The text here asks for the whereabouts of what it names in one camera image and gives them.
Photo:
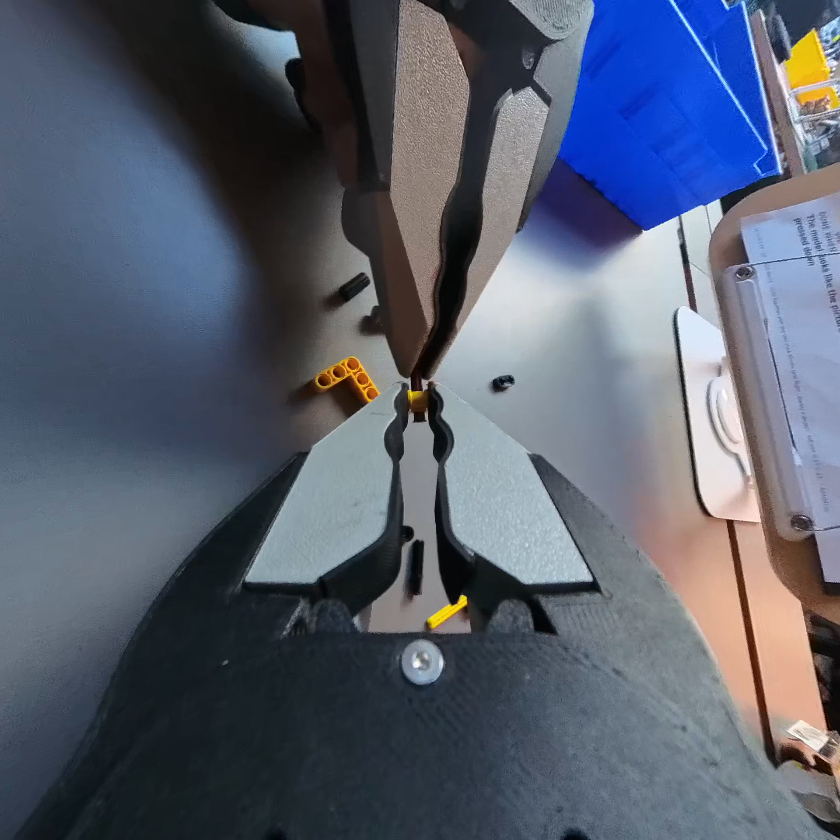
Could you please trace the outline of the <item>white stand base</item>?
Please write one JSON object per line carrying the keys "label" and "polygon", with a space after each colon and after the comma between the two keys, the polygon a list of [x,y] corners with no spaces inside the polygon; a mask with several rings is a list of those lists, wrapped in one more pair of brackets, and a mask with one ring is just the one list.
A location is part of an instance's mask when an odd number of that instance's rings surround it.
{"label": "white stand base", "polygon": [[696,494],[712,518],[760,523],[749,446],[721,331],[688,307],[674,316]]}

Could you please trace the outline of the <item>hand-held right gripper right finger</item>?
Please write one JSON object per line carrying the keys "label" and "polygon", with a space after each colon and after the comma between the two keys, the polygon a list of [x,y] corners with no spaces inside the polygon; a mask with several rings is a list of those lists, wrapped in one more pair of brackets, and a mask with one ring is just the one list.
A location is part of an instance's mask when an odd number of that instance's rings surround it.
{"label": "hand-held right gripper right finger", "polygon": [[448,600],[466,599],[480,632],[556,634],[540,598],[593,594],[596,580],[537,459],[447,387],[431,384],[427,396]]}

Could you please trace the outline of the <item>printed instruction sheet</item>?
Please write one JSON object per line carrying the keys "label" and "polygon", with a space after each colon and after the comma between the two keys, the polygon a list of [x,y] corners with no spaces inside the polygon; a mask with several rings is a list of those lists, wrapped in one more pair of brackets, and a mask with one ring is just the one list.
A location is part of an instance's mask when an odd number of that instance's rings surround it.
{"label": "printed instruction sheet", "polygon": [[801,498],[789,519],[815,536],[826,588],[838,591],[839,194],[745,217],[765,329]]}

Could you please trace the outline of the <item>yellow lego axle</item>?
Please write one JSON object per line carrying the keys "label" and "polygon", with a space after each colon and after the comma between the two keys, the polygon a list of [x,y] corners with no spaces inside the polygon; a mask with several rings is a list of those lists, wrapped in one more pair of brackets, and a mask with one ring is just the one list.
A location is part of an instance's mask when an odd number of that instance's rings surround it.
{"label": "yellow lego axle", "polygon": [[448,604],[445,607],[437,610],[425,622],[425,627],[428,631],[433,632],[440,628],[442,625],[445,625],[448,621],[450,621],[453,617],[461,614],[467,609],[468,606],[468,598],[466,595],[461,595],[457,602],[454,604]]}

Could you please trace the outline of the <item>tan display board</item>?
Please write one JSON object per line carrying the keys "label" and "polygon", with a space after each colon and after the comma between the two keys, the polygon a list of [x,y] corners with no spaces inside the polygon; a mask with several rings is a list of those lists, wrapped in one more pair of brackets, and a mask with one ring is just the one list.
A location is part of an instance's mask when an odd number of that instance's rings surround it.
{"label": "tan display board", "polygon": [[[746,352],[739,350],[732,337],[729,317],[735,313],[734,293],[729,290],[731,282],[725,276],[730,268],[740,266],[747,260],[746,248],[742,242],[741,221],[744,217],[759,215],[804,203],[838,193],[839,164],[809,174],[767,186],[743,198],[724,214],[713,229],[709,261],[713,287],[717,297],[723,328],[724,343],[733,355],[734,383],[739,396],[748,382]],[[784,539],[775,527],[771,510],[771,496],[766,475],[766,458],[760,452],[755,427],[755,413],[747,407],[743,420],[747,433],[752,465],[758,472],[758,499],[761,527],[769,561],[777,579],[785,589],[799,601],[806,611],[819,615],[827,621],[839,624],[838,583],[826,584],[823,579],[823,561],[828,561],[838,571],[838,531],[829,532],[816,539],[809,537],[801,541]]]}

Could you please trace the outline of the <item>yellow L-shaped lego beam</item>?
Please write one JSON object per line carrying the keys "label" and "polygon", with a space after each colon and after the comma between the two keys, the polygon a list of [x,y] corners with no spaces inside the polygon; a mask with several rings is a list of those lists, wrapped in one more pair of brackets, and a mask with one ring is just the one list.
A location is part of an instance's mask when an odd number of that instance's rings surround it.
{"label": "yellow L-shaped lego beam", "polygon": [[367,370],[355,356],[348,356],[332,364],[311,380],[311,387],[316,393],[327,392],[341,384],[346,384],[361,404],[371,403],[380,395]]}

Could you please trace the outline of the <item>person's left hand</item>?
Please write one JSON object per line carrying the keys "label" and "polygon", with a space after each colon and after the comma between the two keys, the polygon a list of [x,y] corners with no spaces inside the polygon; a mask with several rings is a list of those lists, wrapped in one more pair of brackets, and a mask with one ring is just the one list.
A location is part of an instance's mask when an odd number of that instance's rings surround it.
{"label": "person's left hand", "polygon": [[321,130],[342,186],[356,176],[356,129],[350,96],[333,55],[322,2],[300,2],[296,33],[304,69],[303,103]]}

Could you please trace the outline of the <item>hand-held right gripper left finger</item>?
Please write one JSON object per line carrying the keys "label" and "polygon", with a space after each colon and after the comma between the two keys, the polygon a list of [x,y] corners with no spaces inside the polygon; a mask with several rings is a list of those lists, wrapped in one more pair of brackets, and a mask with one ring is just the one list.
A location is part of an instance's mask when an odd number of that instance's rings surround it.
{"label": "hand-held right gripper left finger", "polygon": [[338,601],[352,616],[391,587],[402,563],[407,391],[392,385],[305,454],[245,587]]}

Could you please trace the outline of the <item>yellow storage bin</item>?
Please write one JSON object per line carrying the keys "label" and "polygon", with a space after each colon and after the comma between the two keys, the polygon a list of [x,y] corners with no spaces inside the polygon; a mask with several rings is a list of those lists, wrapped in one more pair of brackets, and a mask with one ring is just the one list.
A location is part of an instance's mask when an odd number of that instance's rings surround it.
{"label": "yellow storage bin", "polygon": [[784,63],[790,89],[805,88],[831,78],[822,41],[816,29],[811,29],[791,48],[791,56]]}

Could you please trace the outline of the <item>blue storage bin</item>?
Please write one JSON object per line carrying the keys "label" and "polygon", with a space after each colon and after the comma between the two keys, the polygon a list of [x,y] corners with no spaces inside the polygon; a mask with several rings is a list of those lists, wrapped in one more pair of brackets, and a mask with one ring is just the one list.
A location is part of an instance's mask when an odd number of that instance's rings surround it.
{"label": "blue storage bin", "polygon": [[754,168],[759,177],[781,173],[770,105],[747,10],[742,2],[677,1],[675,5],[719,75],[725,91],[762,143]]}
{"label": "blue storage bin", "polygon": [[676,2],[594,3],[559,152],[642,229],[766,178],[762,143]]}

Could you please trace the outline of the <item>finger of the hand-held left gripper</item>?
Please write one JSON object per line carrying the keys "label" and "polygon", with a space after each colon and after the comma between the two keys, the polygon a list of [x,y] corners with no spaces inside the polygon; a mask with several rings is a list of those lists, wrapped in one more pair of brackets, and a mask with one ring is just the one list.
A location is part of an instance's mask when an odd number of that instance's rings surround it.
{"label": "finger of the hand-held left gripper", "polygon": [[349,98],[355,175],[343,231],[364,253],[398,372],[428,379],[442,318],[447,206],[459,181],[471,37],[452,2],[329,2],[329,42]]}
{"label": "finger of the hand-held left gripper", "polygon": [[463,171],[463,210],[448,211],[437,322],[418,363],[430,380],[463,328],[518,231],[549,106],[530,87],[507,92],[492,113],[493,131],[479,179]]}

